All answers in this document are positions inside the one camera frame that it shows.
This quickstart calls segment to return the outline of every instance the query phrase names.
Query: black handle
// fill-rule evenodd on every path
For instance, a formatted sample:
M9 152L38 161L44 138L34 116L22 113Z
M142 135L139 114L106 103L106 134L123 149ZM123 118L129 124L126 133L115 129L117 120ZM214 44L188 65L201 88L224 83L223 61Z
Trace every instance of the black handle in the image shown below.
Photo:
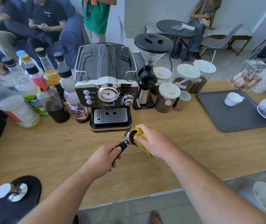
M122 149L122 150L120 151L120 154L122 154L122 152L127 148L127 146L128 146L128 145L127 145L126 142L122 142L122 143L120 143L120 144L119 144L118 146L116 146L116 147L120 147L120 148Z

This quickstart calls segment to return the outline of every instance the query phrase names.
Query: gray chair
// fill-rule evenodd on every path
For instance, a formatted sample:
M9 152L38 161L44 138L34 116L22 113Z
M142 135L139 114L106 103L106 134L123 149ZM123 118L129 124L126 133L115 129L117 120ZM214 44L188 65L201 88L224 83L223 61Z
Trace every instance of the gray chair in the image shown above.
M234 34L238 30L240 30L243 26L244 26L243 23L239 24L223 39L215 39L215 38L211 38L211 37L205 37L201 42L201 44L203 45L203 47L202 47L203 50L201 51L200 55L202 55L207 49L208 50L215 49L213 57L212 57L212 61L211 61L211 63L213 63L217 49L220 49L223 46L225 46L230 41L232 36L234 36Z

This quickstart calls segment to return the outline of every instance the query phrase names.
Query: green shirt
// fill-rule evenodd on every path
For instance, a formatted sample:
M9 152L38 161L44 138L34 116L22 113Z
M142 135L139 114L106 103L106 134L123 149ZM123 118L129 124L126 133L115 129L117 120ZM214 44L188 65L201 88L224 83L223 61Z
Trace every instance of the green shirt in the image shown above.
M99 2L98 5L89 3L89 17L86 16L87 4L84 4L84 23L87 29L97 33L105 34L109 16L110 5Z

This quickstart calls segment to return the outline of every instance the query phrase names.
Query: white bucket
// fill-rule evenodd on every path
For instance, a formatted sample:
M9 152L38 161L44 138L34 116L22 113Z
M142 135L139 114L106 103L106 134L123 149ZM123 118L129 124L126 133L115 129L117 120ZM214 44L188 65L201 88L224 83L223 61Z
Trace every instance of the white bucket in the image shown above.
M266 212L266 183L256 182L254 185L239 190L239 195L252 203L259 210Z

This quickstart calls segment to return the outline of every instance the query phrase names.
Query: round black table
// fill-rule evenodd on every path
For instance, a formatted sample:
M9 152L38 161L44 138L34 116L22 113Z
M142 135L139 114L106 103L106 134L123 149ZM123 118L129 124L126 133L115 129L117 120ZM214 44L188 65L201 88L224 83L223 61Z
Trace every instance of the round black table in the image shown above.
M179 21L179 20L160 20L156 24L156 26L159 30L161 30L162 32L164 32L166 34L172 35L172 41L173 41L174 47L173 47L173 49L169 55L169 60L170 60L170 64L171 64L171 71L172 71L171 58L177 59L180 55L179 53L175 54L175 45L177 43L177 39L179 37L191 38L191 37L194 37L194 36L199 34L199 30L197 28L195 28L194 31L189 30L189 29L184 29L182 31L176 31L176 30L172 29L173 26L176 26L176 25L181 26L183 23L188 24L186 22Z

